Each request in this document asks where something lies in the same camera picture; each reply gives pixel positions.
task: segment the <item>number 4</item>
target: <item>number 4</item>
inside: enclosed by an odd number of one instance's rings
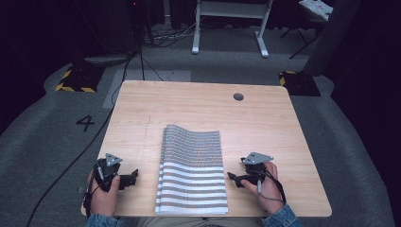
[[[79,121],[77,121],[77,125],[85,125],[85,129],[83,131],[87,131],[89,125],[94,125],[95,122],[91,122],[92,117],[90,115],[87,115],[85,117],[83,117],[82,119],[80,119]]]

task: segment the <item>gray and white striped textile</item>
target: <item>gray and white striped textile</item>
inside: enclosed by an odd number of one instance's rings
[[[219,131],[164,131],[157,214],[226,214],[227,195]]]

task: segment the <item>light wood surface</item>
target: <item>light wood surface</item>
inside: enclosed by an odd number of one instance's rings
[[[233,95],[244,95],[242,101]],[[117,216],[151,217],[154,212],[163,129],[220,131],[225,172],[244,175],[241,157],[252,151],[274,157],[288,204],[299,217],[328,217],[331,207],[288,92],[279,86],[125,81],[99,158],[123,159],[119,174],[139,168],[135,186],[118,195]],[[256,199],[226,175],[229,213],[263,217]]]

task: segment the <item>denim sleeve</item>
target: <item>denim sleeve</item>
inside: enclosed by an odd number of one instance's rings
[[[123,227],[121,220],[104,215],[93,214],[89,217],[86,227]]]
[[[275,214],[262,220],[265,227],[303,227],[304,225],[295,216],[288,204]]]

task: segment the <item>white metal frame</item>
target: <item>white metal frame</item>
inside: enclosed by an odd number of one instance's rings
[[[242,17],[262,19],[259,31],[255,31],[257,43],[259,44],[260,53],[263,58],[269,56],[268,49],[263,41],[263,32],[265,31],[266,22],[268,21],[271,1],[266,4],[242,4],[227,2],[208,2],[198,0],[196,27],[194,42],[192,46],[192,54],[199,54],[201,39],[201,16],[223,16],[223,17]]]

